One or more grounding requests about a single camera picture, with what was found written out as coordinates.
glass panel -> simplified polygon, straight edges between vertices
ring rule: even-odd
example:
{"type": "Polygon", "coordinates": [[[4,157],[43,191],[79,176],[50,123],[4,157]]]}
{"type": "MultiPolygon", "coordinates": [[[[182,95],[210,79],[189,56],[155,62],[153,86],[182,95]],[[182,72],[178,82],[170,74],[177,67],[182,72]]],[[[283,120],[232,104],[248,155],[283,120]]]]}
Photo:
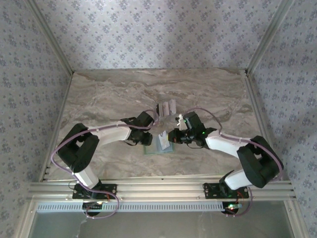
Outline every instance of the glass panel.
{"type": "Polygon", "coordinates": [[[243,217],[220,212],[117,213],[106,220],[83,213],[38,214],[29,238],[292,238],[283,202],[255,202],[243,217]]]}

marble tabletop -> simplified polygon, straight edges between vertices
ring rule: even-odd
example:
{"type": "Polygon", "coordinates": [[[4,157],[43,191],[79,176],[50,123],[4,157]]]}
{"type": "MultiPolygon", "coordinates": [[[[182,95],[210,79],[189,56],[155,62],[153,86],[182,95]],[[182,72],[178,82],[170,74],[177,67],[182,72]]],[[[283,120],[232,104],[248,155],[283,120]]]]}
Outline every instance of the marble tabletop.
{"type": "MultiPolygon", "coordinates": [[[[157,103],[176,100],[177,113],[195,106],[215,113],[224,132],[253,137],[260,130],[237,69],[95,70],[75,73],[71,82],[57,142],[76,123],[99,126],[136,117],[157,103]]],[[[206,127],[218,128],[211,116],[196,111],[206,127]]],[[[176,127],[175,116],[160,121],[150,132],[157,135],[176,127]]],[[[99,146],[91,165],[100,179],[225,174],[240,167],[239,160],[219,151],[175,145],[171,154],[144,155],[142,145],[122,141],[99,146]]],[[[51,166],[49,180],[71,179],[51,166]]]]}

wallpaper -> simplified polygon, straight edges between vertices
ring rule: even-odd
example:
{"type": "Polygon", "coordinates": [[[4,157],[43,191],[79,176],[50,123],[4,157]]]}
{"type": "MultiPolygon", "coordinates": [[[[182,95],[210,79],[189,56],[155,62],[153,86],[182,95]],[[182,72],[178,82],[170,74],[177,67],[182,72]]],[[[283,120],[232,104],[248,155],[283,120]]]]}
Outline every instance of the wallpaper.
{"type": "Polygon", "coordinates": [[[13,236],[44,162],[68,77],[24,1],[0,4],[0,237],[13,236]]]}
{"type": "Polygon", "coordinates": [[[317,2],[298,0],[256,69],[280,152],[311,237],[317,237],[317,2]]]}
{"type": "Polygon", "coordinates": [[[280,0],[36,0],[74,71],[247,67],[280,0]]]}

cable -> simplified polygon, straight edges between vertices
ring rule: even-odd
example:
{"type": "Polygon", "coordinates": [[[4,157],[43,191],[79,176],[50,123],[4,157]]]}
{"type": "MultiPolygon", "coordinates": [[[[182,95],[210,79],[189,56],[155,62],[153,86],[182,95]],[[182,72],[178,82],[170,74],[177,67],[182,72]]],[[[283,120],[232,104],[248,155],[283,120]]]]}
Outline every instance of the cable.
{"type": "Polygon", "coordinates": [[[130,144],[130,143],[128,143],[128,142],[126,142],[126,141],[123,141],[124,143],[126,143],[127,145],[129,145],[129,146],[136,146],[138,143],[137,142],[135,142],[135,144],[134,145],[132,145],[132,144],[130,144]]]}
{"type": "Polygon", "coordinates": [[[56,154],[60,148],[62,148],[64,145],[66,145],[67,143],[69,143],[70,141],[72,141],[73,139],[81,136],[81,135],[84,135],[86,133],[89,133],[89,132],[95,132],[95,131],[99,131],[99,130],[105,130],[105,129],[109,129],[109,128],[114,128],[114,127],[132,127],[132,128],[136,128],[136,129],[151,129],[152,127],[156,126],[158,120],[159,120],[159,116],[157,114],[157,112],[155,112],[154,110],[146,110],[146,112],[153,112],[154,114],[154,123],[150,126],[135,126],[135,125],[127,125],[127,124],[116,124],[116,125],[105,125],[105,126],[100,126],[100,127],[97,127],[97,128],[93,128],[93,129],[88,129],[88,130],[85,130],[85,131],[82,131],[80,133],[77,133],[76,135],[73,135],[72,137],[68,138],[67,140],[65,140],[64,142],[60,143],[54,150],[53,152],[51,153],[51,156],[50,156],[50,159],[51,159],[51,162],[57,166],[58,168],[60,168],[61,170],[64,170],[65,172],[71,174],[77,181],[78,183],[83,187],[85,188],[86,190],[90,191],[90,192],[96,192],[96,193],[103,193],[103,194],[107,194],[107,195],[110,195],[112,197],[115,198],[115,200],[117,201],[117,206],[116,208],[114,209],[114,211],[107,215],[107,216],[102,216],[102,217],[92,217],[92,216],[89,216],[88,213],[86,213],[86,216],[88,218],[91,218],[91,219],[103,219],[103,218],[108,218],[108,217],[111,217],[112,215],[114,215],[117,210],[119,209],[119,205],[120,205],[120,202],[119,202],[119,199],[118,197],[112,193],[112,192],[107,192],[107,191],[99,191],[99,190],[94,190],[94,189],[91,189],[87,186],[85,186],[77,177],[76,175],[72,172],[72,170],[70,169],[67,169],[61,165],[59,165],[55,159],[54,159],[54,154],[56,154]]]}
{"type": "Polygon", "coordinates": [[[237,191],[237,194],[238,194],[238,196],[240,196],[241,198],[242,198],[242,206],[244,205],[244,197],[243,197],[243,195],[239,192],[239,191],[237,191]]]}
{"type": "Polygon", "coordinates": [[[186,144],[189,148],[191,148],[191,149],[202,149],[203,148],[203,146],[202,147],[190,147],[188,144],[186,144]]]}
{"type": "Polygon", "coordinates": [[[275,155],[273,155],[268,149],[266,149],[265,147],[263,147],[262,145],[260,145],[260,144],[258,144],[256,142],[253,142],[253,141],[250,141],[250,140],[246,140],[246,139],[242,139],[242,138],[234,138],[234,137],[226,136],[226,135],[222,134],[221,131],[223,129],[223,126],[222,126],[221,122],[219,121],[219,119],[212,112],[208,111],[207,109],[204,109],[204,108],[201,108],[201,107],[195,107],[195,108],[191,108],[191,109],[187,110],[184,114],[186,114],[186,113],[188,113],[190,111],[193,111],[195,109],[203,110],[203,111],[209,113],[212,116],[212,118],[220,126],[220,129],[218,131],[219,131],[219,135],[222,138],[225,138],[225,139],[228,139],[228,140],[232,140],[232,141],[236,141],[236,142],[244,142],[244,143],[249,143],[249,144],[255,145],[255,146],[259,147],[260,149],[262,149],[264,152],[266,152],[272,159],[274,159],[274,161],[276,162],[276,164],[278,166],[279,174],[278,174],[278,176],[276,178],[272,179],[272,181],[278,181],[278,180],[280,180],[283,177],[283,168],[282,168],[281,163],[279,162],[277,157],[275,155]]]}
{"type": "Polygon", "coordinates": [[[69,181],[69,183],[68,183],[68,187],[69,187],[69,189],[71,189],[71,190],[75,190],[75,186],[74,187],[70,187],[70,183],[71,182],[75,182],[75,181],[77,181],[77,180],[71,180],[71,181],[69,181]]]}

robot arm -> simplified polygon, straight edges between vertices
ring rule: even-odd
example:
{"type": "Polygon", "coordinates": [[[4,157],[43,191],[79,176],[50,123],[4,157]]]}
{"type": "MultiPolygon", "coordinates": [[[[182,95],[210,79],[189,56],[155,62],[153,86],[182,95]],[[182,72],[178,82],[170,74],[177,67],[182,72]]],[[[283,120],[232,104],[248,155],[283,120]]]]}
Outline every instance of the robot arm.
{"type": "MultiPolygon", "coordinates": [[[[129,125],[147,127],[153,122],[153,118],[146,112],[142,112],[137,118],[121,119],[117,123],[106,125],[109,127],[107,130],[89,132],[71,140],[65,146],[61,147],[57,154],[86,187],[98,190],[101,182],[90,167],[90,162],[97,146],[120,140],[129,140],[135,144],[141,143],[142,145],[149,146],[152,142],[152,135],[145,132],[148,129],[135,129],[129,127],[129,125]]],[[[62,142],[82,131],[93,128],[78,123],[71,129],[62,142]]]]}
{"type": "Polygon", "coordinates": [[[250,185],[262,188],[279,173],[278,165],[272,157],[262,149],[245,141],[252,141],[265,147],[278,159],[283,168],[280,159],[261,136],[240,138],[224,133],[220,135],[215,128],[205,128],[195,112],[180,115],[176,119],[179,128],[175,128],[168,134],[169,141],[179,144],[196,142],[198,146],[219,150],[240,160],[243,169],[231,171],[219,181],[220,189],[224,194],[250,185]]]}

